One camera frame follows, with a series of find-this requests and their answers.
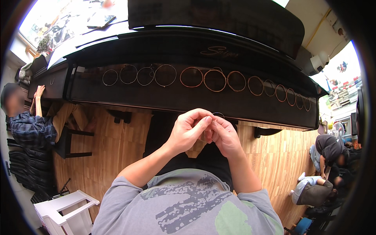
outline wooden floor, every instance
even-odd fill
[[[116,124],[104,107],[89,107],[89,117],[95,116],[97,119],[95,136],[73,135],[71,152],[91,151],[92,156],[63,160],[54,154],[58,188],[71,178],[67,185],[71,192],[80,189],[101,201],[117,174],[142,158],[151,111],[119,107],[112,109],[133,112],[132,122]],[[297,178],[303,171],[306,175],[314,172],[308,152],[318,133],[316,130],[283,130],[272,136],[255,139],[253,126],[268,127],[241,121],[238,125],[240,141],[252,169],[268,190],[271,204],[283,226],[290,228],[299,221],[306,206],[294,205],[288,193],[295,188]],[[197,141],[187,154],[189,157],[196,157],[204,145],[204,142]],[[99,206],[89,209],[93,221],[99,212]]]

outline plaid shirt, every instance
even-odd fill
[[[57,135],[52,118],[31,116],[29,111],[10,117],[9,122],[14,140],[28,150],[44,152],[55,145]]]

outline white sneaker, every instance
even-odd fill
[[[305,172],[303,172],[303,173],[299,176],[298,181],[302,181],[304,177],[305,177]]]

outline white stool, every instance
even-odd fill
[[[94,204],[98,205],[99,201],[77,190],[51,201],[36,203],[34,207],[51,235],[88,235],[93,228],[88,209]]]

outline piano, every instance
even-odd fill
[[[52,100],[318,128],[327,92],[297,65],[304,26],[277,3],[129,0],[127,10],[127,21],[56,48],[28,97],[45,85]]]

